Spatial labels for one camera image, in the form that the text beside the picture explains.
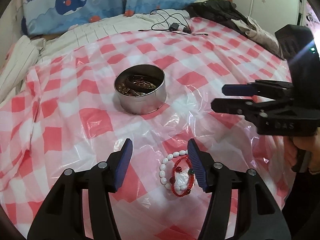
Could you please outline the person's right hand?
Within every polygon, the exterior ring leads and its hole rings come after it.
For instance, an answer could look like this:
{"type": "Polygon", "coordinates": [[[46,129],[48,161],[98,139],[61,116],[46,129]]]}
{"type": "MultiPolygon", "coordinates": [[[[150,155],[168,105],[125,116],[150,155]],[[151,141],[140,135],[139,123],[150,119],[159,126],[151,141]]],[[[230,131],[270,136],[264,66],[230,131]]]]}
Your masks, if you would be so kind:
{"type": "Polygon", "coordinates": [[[284,158],[293,172],[319,174],[319,128],[311,137],[283,137],[284,158]]]}

